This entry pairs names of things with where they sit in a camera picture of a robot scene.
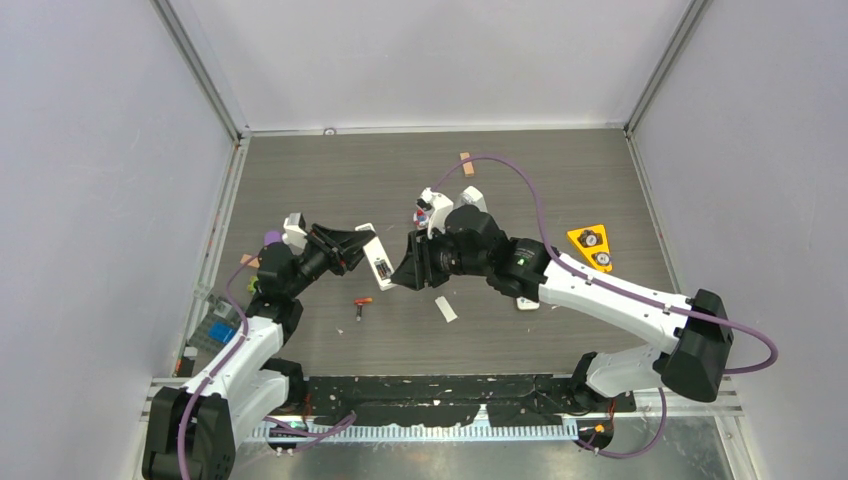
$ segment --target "blue object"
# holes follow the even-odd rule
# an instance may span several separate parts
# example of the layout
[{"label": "blue object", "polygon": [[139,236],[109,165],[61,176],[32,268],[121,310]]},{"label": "blue object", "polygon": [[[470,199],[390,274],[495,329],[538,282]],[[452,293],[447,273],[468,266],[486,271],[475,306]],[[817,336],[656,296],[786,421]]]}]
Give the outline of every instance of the blue object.
[{"label": "blue object", "polygon": [[221,343],[226,344],[233,338],[233,335],[236,334],[235,329],[232,329],[221,322],[212,325],[212,328],[209,329],[209,336],[213,340],[218,340]]}]

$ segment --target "wall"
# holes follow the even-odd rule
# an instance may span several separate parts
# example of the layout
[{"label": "wall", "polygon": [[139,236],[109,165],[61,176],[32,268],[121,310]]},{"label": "wall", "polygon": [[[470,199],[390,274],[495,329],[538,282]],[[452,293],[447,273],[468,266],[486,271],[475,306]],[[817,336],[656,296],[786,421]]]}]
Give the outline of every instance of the wall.
[{"label": "wall", "polygon": [[623,124],[689,4],[182,1],[254,131]]},{"label": "wall", "polygon": [[781,347],[734,379],[766,478],[848,468],[846,22],[841,0],[713,2],[637,129],[683,285]]},{"label": "wall", "polygon": [[0,477],[119,478],[231,153],[147,1],[0,18]]}]

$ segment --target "green object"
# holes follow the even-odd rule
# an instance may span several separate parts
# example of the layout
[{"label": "green object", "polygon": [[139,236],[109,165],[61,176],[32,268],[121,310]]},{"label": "green object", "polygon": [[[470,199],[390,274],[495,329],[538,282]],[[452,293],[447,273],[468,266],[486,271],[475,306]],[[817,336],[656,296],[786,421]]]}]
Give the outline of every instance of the green object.
[{"label": "green object", "polygon": [[256,275],[250,277],[250,282],[247,284],[247,291],[250,292],[251,295],[256,293],[255,285],[256,285],[256,282],[258,282],[258,281],[259,281],[259,277],[257,277]]}]

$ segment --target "wood grain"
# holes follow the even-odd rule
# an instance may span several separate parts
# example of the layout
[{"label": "wood grain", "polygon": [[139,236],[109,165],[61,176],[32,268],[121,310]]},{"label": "wood grain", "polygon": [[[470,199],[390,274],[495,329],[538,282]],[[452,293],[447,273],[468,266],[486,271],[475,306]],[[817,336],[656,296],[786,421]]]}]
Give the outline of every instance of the wood grain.
[{"label": "wood grain", "polygon": [[[671,289],[617,130],[253,138],[216,289],[223,290],[242,254],[256,252],[264,233],[280,230],[291,212],[302,212],[308,224],[338,229],[371,222],[397,265],[412,229],[415,199],[460,152],[496,153],[519,162],[544,197],[550,235],[563,251],[577,255],[567,230],[603,223],[615,275]],[[539,238],[531,196],[512,171],[476,161],[474,178],[457,171],[441,190],[455,198],[467,185],[484,193],[508,235]],[[233,289],[243,301],[249,297],[247,278],[243,274]],[[459,316],[450,324],[434,303],[442,295]],[[361,323],[353,304],[359,297],[374,297]],[[454,277],[435,290],[380,292],[362,266],[344,277],[324,275],[300,299],[303,318],[279,356],[301,362],[307,375],[569,373],[585,352],[641,343],[566,308],[542,305],[518,312],[513,300],[475,277]]]}]

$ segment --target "yellow triangular object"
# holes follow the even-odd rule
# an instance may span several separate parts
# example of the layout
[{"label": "yellow triangular object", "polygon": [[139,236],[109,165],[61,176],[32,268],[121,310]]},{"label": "yellow triangular object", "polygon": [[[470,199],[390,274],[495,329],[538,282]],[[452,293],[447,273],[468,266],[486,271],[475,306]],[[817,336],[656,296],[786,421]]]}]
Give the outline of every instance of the yellow triangular object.
[{"label": "yellow triangular object", "polygon": [[574,245],[583,258],[589,262],[589,266],[604,273],[612,271],[612,255],[609,251],[609,237],[607,229],[603,225],[592,225],[591,227],[570,230],[566,236]]}]

